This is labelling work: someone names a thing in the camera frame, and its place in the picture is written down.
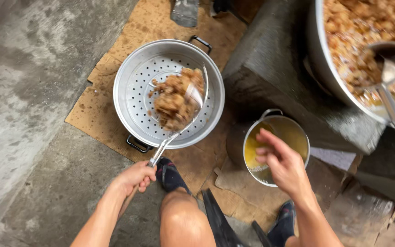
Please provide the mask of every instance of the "metal container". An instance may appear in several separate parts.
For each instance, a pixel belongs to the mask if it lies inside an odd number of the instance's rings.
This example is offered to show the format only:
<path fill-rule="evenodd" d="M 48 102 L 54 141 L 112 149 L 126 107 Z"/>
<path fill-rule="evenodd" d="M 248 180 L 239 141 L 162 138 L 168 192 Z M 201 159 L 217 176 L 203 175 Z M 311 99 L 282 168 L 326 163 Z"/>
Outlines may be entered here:
<path fill-rule="evenodd" d="M 315 0 L 309 13 L 307 46 L 310 66 L 316 79 L 332 94 L 348 106 L 356 106 L 376 121 L 390 124 L 390 118 L 383 105 L 361 104 L 341 80 L 330 55 L 323 20 L 323 0 Z"/>
<path fill-rule="evenodd" d="M 193 39 L 206 45 L 210 53 L 211 45 L 199 37 L 192 36 L 190 41 Z M 147 43 L 124 60 L 115 77 L 113 95 L 118 117 L 131 134 L 127 139 L 129 145 L 145 153 L 153 147 L 159 147 L 170 133 L 159 126 L 153 110 L 153 101 L 158 94 L 153 94 L 151 98 L 147 96 L 154 88 L 152 79 L 164 82 L 168 75 L 179 75 L 183 67 L 202 70 L 203 63 L 208 72 L 206 104 L 193 126 L 168 144 L 167 149 L 193 145 L 214 129 L 225 103 L 222 75 L 207 53 L 181 40 L 157 40 Z"/>
<path fill-rule="evenodd" d="M 309 162 L 309 138 L 297 122 L 283 116 L 283 112 L 279 109 L 268 109 L 258 121 L 238 123 L 231 128 L 227 138 L 227 152 L 230 159 L 239 167 L 246 167 L 249 173 L 260 183 L 277 187 L 267 165 L 258 167 L 258 169 L 250 169 L 245 158 L 246 152 L 255 153 L 255 150 L 247 150 L 250 148 L 247 146 L 247 140 L 249 138 L 255 140 L 255 134 L 259 132 L 261 124 L 269 126 L 274 135 L 297 151 L 303 158 L 304 167 Z"/>

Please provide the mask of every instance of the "black sock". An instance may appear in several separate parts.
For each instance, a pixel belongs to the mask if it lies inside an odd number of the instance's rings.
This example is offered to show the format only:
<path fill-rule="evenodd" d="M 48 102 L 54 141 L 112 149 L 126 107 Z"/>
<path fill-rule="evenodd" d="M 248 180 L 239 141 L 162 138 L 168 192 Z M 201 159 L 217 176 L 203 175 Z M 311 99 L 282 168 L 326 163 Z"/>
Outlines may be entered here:
<path fill-rule="evenodd" d="M 164 180 L 162 180 L 163 167 L 167 166 L 165 169 Z M 167 192 L 171 192 L 179 187 L 184 188 L 188 194 L 191 195 L 190 190 L 179 174 L 173 162 L 167 158 L 161 158 L 157 164 L 156 179 L 162 184 Z"/>
<path fill-rule="evenodd" d="M 268 238 L 276 247 L 284 247 L 286 240 L 294 233 L 295 211 L 293 203 L 283 204 L 277 216 L 277 224 L 268 233 Z"/>

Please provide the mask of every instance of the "pot handle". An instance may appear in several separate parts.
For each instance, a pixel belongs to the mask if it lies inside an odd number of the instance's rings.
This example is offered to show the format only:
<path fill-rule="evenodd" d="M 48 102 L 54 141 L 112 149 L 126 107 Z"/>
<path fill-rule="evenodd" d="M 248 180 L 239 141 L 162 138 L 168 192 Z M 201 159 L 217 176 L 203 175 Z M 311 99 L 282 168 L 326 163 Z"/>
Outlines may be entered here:
<path fill-rule="evenodd" d="M 196 35 L 191 36 L 190 39 L 188 40 L 188 42 L 191 43 L 192 40 L 197 40 L 197 41 L 201 42 L 203 45 L 205 45 L 205 46 L 208 48 L 207 54 L 210 55 L 210 52 L 211 52 L 211 50 L 213 49 L 213 47 L 211 46 L 211 44 L 207 43 L 205 40 L 199 38 L 199 37 L 196 36 Z"/>
<path fill-rule="evenodd" d="M 280 109 L 267 109 L 265 112 L 263 112 L 263 114 L 260 116 L 260 120 L 262 120 L 263 118 L 265 118 L 267 115 L 269 115 L 270 113 L 274 113 L 274 112 L 279 112 L 280 115 L 283 115 L 283 111 Z"/>
<path fill-rule="evenodd" d="M 131 142 L 130 142 L 130 138 L 132 138 L 132 137 L 133 137 L 133 139 L 135 140 L 135 142 L 136 142 L 138 145 L 144 147 L 145 149 L 141 149 L 139 146 L 135 145 L 134 143 L 131 143 Z M 142 153 L 147 153 L 147 152 L 149 152 L 149 150 L 153 149 L 152 146 L 149 146 L 149 145 L 146 145 L 145 143 L 142 143 L 140 140 L 136 139 L 136 138 L 135 138 L 133 135 L 131 135 L 131 134 L 127 137 L 126 142 L 127 142 L 127 144 L 129 144 L 129 146 L 135 148 L 136 150 L 138 150 L 138 151 L 140 151 L 140 152 L 142 152 Z"/>

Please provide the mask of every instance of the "large wok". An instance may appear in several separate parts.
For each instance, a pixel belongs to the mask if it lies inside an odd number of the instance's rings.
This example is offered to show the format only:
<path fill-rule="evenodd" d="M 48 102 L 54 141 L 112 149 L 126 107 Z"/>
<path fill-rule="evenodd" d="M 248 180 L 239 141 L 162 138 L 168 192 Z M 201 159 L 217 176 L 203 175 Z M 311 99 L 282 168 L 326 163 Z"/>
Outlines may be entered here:
<path fill-rule="evenodd" d="M 390 124 L 388 113 L 383 105 L 366 107 L 354 98 L 341 80 L 332 62 L 326 41 L 323 24 L 323 0 L 315 0 L 309 13 L 307 28 L 309 62 L 317 80 L 332 94 L 349 106 L 356 106 L 383 124 Z"/>

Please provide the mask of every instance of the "perforated steamer tray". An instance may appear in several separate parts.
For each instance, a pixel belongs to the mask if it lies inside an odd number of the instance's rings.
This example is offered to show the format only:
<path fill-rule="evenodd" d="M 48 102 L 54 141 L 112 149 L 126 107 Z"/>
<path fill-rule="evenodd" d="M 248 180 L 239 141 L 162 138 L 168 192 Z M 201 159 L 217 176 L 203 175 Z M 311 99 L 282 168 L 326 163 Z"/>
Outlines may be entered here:
<path fill-rule="evenodd" d="M 222 76 L 206 53 L 180 40 L 153 41 L 128 56 L 115 77 L 113 94 L 118 117 L 131 135 L 146 145 L 159 146 L 170 132 L 162 129 L 155 114 L 153 102 L 158 93 L 148 97 L 155 87 L 152 79 L 164 82 L 169 75 L 179 75 L 183 67 L 203 70 L 202 63 L 206 65 L 209 82 L 206 104 L 194 124 L 171 142 L 167 149 L 193 145 L 214 129 L 225 102 Z"/>

